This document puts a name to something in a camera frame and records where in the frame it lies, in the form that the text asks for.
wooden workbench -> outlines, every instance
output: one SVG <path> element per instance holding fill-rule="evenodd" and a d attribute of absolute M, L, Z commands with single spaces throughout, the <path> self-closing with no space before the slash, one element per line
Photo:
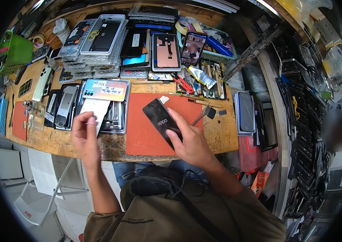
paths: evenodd
<path fill-rule="evenodd" d="M 62 63 L 59 62 L 61 68 L 54 74 L 54 78 L 51 84 L 52 89 L 60 89 L 61 85 L 59 75 L 62 70 Z M 70 131 L 55 130 L 53 128 L 44 127 L 42 132 L 27 131 L 27 141 L 23 141 L 12 135 L 12 128 L 8 127 L 11 118 L 12 111 L 12 94 L 15 93 L 14 103 L 17 101 L 31 100 L 34 93 L 34 88 L 38 82 L 39 75 L 44 68 L 44 61 L 40 60 L 32 65 L 29 65 L 25 70 L 18 85 L 12 85 L 7 88 L 6 99 L 9 100 L 7 121 L 6 121 L 6 138 L 9 140 L 44 151 L 51 154 L 76 157 L 78 155 L 70 140 Z M 31 90 L 18 98 L 19 87 L 27 80 L 32 79 Z M 164 93 L 174 92 L 176 89 L 175 83 L 164 85 L 131 85 L 132 93 Z M 230 89 L 226 86 L 227 96 L 231 97 Z M 47 105 L 48 96 L 42 98 L 42 104 Z M 238 149 L 238 137 L 237 127 L 235 121 L 235 114 L 233 108 L 233 101 L 229 100 L 214 100 L 211 103 L 219 104 L 221 108 L 215 108 L 216 110 L 226 109 L 227 114 L 219 116 L 215 115 L 214 119 L 209 119 L 207 116 L 203 118 L 204 134 L 207 140 L 209 148 L 214 154 L 219 154 L 228 151 L 234 151 Z M 42 118 L 35 118 L 38 122 L 43 122 Z M 138 156 L 138 155 L 126 155 L 126 135 L 121 134 L 101 134 L 99 136 L 99 146 L 101 148 L 102 160 L 104 161 L 126 161 L 126 162 L 138 162 L 138 161 L 166 161 L 174 160 L 176 156 Z"/>

